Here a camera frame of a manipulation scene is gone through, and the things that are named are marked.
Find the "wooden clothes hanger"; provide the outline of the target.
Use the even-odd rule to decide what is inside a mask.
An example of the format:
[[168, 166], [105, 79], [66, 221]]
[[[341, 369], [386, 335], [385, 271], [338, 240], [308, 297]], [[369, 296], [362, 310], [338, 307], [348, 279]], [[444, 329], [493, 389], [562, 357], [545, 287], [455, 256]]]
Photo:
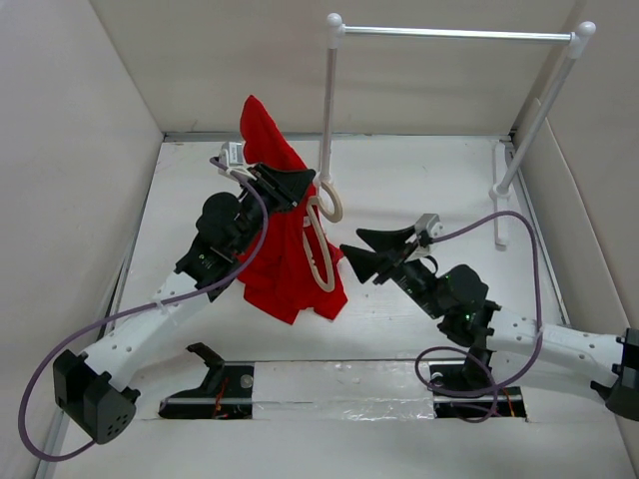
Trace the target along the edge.
[[329, 222], [337, 224], [343, 218], [343, 206], [338, 193], [331, 181], [320, 181], [319, 187], [322, 190], [326, 191], [328, 197], [331, 200], [333, 209], [330, 211], [324, 205], [320, 194], [315, 194], [314, 196], [309, 197], [306, 207], [307, 215], [305, 216], [305, 219], [308, 221], [309, 225], [312, 227], [314, 233], [316, 234], [319, 243], [319, 250], [321, 253], [321, 262], [323, 263], [325, 270], [325, 278], [322, 278], [320, 274], [320, 270], [315, 261], [313, 249], [306, 233], [303, 233], [303, 248], [314, 281], [323, 292], [330, 293], [333, 292], [335, 289], [335, 274], [333, 272], [328, 241], [326, 239], [324, 229], [321, 226], [319, 215], [315, 212], [315, 208], [317, 208]]

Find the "red t shirt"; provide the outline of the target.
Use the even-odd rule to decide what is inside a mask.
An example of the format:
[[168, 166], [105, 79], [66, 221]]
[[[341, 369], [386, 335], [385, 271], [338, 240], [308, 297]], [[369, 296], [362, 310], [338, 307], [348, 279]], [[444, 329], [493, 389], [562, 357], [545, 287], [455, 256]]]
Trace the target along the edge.
[[[263, 163], [276, 170], [297, 171], [307, 166], [282, 135], [265, 106], [250, 95], [244, 103], [240, 132], [245, 141], [244, 157], [248, 164]], [[275, 214], [269, 219], [266, 240], [249, 267], [239, 275], [245, 285], [244, 299], [264, 313], [292, 324], [299, 313], [310, 309], [315, 314], [334, 320], [347, 303], [337, 264], [341, 251], [329, 244], [334, 289], [326, 292], [313, 277], [304, 250], [307, 242], [318, 273], [326, 279], [326, 267], [320, 241], [314, 228], [305, 223], [308, 199], [317, 193], [311, 186], [302, 203], [292, 212]]]

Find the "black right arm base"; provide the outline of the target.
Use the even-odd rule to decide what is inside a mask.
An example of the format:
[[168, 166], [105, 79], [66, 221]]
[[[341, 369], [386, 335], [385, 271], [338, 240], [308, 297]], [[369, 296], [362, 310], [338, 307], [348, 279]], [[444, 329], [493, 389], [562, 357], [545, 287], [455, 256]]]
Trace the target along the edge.
[[[430, 379], [436, 387], [454, 391], [470, 391], [490, 385], [483, 369], [473, 360], [432, 359], [428, 361]], [[493, 394], [476, 397], [449, 397], [433, 393], [433, 410], [437, 419], [456, 418], [476, 422], [490, 410]], [[508, 386], [499, 391], [492, 418], [527, 417], [521, 388]]]

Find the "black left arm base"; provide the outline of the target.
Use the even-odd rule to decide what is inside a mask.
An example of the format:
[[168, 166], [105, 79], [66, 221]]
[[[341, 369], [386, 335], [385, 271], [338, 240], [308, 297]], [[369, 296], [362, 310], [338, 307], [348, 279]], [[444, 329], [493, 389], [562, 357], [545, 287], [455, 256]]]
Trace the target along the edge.
[[158, 415], [171, 420], [244, 420], [253, 417], [255, 364], [225, 361], [201, 342], [187, 347], [208, 368], [200, 385], [160, 402]]

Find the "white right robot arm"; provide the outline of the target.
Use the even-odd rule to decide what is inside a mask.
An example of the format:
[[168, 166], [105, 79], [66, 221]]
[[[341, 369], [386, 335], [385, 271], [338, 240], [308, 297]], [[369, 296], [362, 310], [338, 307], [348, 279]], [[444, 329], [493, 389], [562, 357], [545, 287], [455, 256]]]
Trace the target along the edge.
[[396, 284], [436, 320], [447, 350], [463, 357], [449, 368], [417, 378], [433, 393], [471, 401], [510, 385], [573, 394], [596, 401], [610, 412], [638, 418], [638, 332], [596, 334], [545, 324], [488, 299], [488, 286], [467, 264], [439, 273], [429, 249], [434, 240], [423, 227], [384, 232], [359, 229], [367, 247], [340, 250], [360, 282]]

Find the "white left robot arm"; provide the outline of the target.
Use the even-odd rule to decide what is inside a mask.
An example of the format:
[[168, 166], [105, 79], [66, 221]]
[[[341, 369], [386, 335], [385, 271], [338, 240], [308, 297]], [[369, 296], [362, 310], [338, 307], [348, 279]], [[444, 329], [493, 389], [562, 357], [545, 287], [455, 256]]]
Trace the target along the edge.
[[135, 373], [228, 287], [246, 263], [245, 253], [264, 241], [271, 217], [298, 207], [316, 175], [263, 163], [226, 173], [241, 183], [241, 193], [215, 193], [204, 202], [195, 238], [151, 308], [130, 315], [79, 354], [65, 350], [53, 363], [58, 406], [97, 444], [115, 439], [134, 418], [140, 395], [130, 386]]

